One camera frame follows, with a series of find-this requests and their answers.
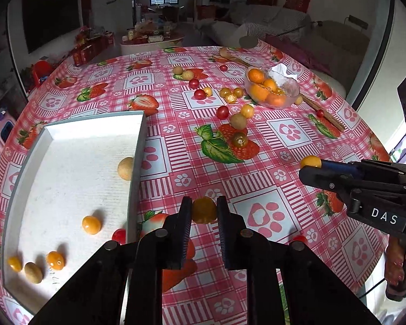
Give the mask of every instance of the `television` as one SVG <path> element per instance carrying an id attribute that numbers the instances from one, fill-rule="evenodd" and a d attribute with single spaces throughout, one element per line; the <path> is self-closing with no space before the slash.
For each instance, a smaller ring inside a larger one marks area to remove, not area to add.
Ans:
<path id="1" fill-rule="evenodd" d="M 80 27 L 78 0 L 22 0 L 22 21 L 31 53 Z"/>

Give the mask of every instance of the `glass bowl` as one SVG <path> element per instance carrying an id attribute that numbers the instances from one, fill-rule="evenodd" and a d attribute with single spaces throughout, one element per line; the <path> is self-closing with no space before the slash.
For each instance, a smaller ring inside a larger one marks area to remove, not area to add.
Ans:
<path id="1" fill-rule="evenodd" d="M 256 84 L 248 79 L 248 72 L 256 68 L 264 73 L 265 80 L 267 78 L 274 80 L 269 76 L 269 71 L 257 67 L 248 67 L 245 74 L 245 89 L 247 94 L 259 105 L 269 107 L 270 109 L 285 109 L 286 107 L 292 106 L 295 100 L 300 95 L 299 84 L 293 78 L 287 78 L 280 73 L 278 74 L 278 83 L 280 80 L 284 81 L 281 85 L 277 86 L 283 91 L 281 92 L 271 91 L 270 88 L 263 86 L 262 84 Z"/>

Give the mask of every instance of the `pink checkered tablecloth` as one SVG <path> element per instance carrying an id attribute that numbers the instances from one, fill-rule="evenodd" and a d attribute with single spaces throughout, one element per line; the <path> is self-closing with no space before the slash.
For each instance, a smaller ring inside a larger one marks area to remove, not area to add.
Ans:
<path id="1" fill-rule="evenodd" d="M 208 77 L 200 81 L 201 88 L 243 86 L 245 67 L 228 62 L 228 70 L 222 72 L 219 61 L 223 60 L 215 56 L 218 50 L 213 46 L 170 48 L 122 56 L 86 68 L 75 67 L 71 59 L 63 62 L 33 95 L 0 156 L 0 243 L 13 185 L 28 154 L 25 146 L 32 140 L 32 126 L 125 111 L 136 95 L 150 94 L 160 107 L 158 114 L 148 117 L 140 218 L 150 210 L 177 212 L 184 195 L 192 199 L 225 195 L 230 209 L 270 240 L 286 243 L 303 234 L 314 253 L 356 292 L 379 260 L 387 238 L 347 218 L 345 210 L 336 214 L 328 210 L 326 203 L 331 203 L 331 195 L 301 184 L 299 161 L 306 155 L 344 162 L 383 159 L 380 142 L 344 99 L 328 93 L 303 65 L 260 41 L 254 49 L 232 53 L 258 67 L 269 68 L 279 62 L 287 65 L 289 72 L 298 75 L 301 92 L 324 106 L 347 130 L 332 133 L 336 139 L 324 135 L 309 117 L 315 112 L 305 103 L 283 110 L 256 106 L 254 117 L 248 121 L 248 138 L 259 145 L 260 153 L 239 164 L 213 161 L 202 153 L 202 138 L 195 128 L 211 124 L 215 130 L 226 124 L 215 116 L 225 102 L 217 91 L 197 101 L 187 82 L 174 79 L 172 67 L 202 69 Z M 64 77 L 70 78 L 56 85 L 55 80 Z M 77 101 L 83 88 L 99 83 L 107 83 L 105 93 Z M 237 113 L 249 102 L 239 99 L 228 107 L 231 113 Z M 196 247 L 197 271 L 163 294 L 164 323 L 245 323 L 246 274 L 224 269 L 217 223 L 193 224 L 191 238 Z M 29 312 L 3 289 L 1 279 L 0 305 L 15 324 L 25 325 L 31 319 Z"/>

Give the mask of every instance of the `wooden stick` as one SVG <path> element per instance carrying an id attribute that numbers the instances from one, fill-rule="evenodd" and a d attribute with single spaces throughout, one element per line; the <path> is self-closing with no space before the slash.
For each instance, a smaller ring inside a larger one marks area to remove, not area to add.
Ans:
<path id="1" fill-rule="evenodd" d="M 331 115 L 328 111 L 326 111 L 323 107 L 319 106 L 316 104 L 312 99 L 307 98 L 304 94 L 301 93 L 302 99 L 304 102 L 309 105 L 312 109 L 314 110 L 323 110 L 323 113 L 325 114 L 325 118 L 331 122 L 340 132 L 344 132 L 346 128 L 333 116 Z"/>
<path id="2" fill-rule="evenodd" d="M 232 62 L 236 62 L 237 64 L 240 64 L 242 66 L 252 67 L 252 65 L 250 65 L 248 62 L 245 62 L 238 57 L 229 55 L 226 47 L 222 47 L 220 49 L 220 56 L 224 57 Z M 339 131 L 344 132 L 346 130 L 346 128 L 333 115 L 331 115 L 328 111 L 326 111 L 323 107 L 321 107 L 320 105 L 318 105 L 317 103 L 312 101 L 312 99 L 307 98 L 304 94 L 301 94 L 301 96 L 302 96 L 302 99 L 304 100 L 304 102 L 306 104 L 308 104 L 315 111 L 320 110 L 320 109 L 323 110 L 325 118 L 329 122 L 331 122 Z"/>

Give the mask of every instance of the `screw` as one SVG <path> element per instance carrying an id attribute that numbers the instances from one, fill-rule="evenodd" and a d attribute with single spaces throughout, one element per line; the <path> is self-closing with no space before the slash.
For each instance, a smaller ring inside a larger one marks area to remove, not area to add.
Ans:
<path id="1" fill-rule="evenodd" d="M 244 238 L 250 238 L 253 236 L 253 234 L 254 234 L 253 230 L 250 230 L 249 228 L 244 228 L 241 231 L 241 236 Z"/>
<path id="2" fill-rule="evenodd" d="M 291 245 L 292 248 L 295 249 L 296 251 L 303 251 L 304 248 L 305 248 L 305 244 L 302 243 L 301 241 L 298 241 L 298 240 L 293 241 L 290 245 Z"/>
<path id="3" fill-rule="evenodd" d="M 158 230 L 156 230 L 155 232 L 155 236 L 162 238 L 168 235 L 168 231 L 165 228 L 160 228 Z"/>
<path id="4" fill-rule="evenodd" d="M 108 251 L 112 251 L 118 246 L 118 243 L 114 240 L 108 241 L 104 243 L 104 248 L 107 249 Z"/>

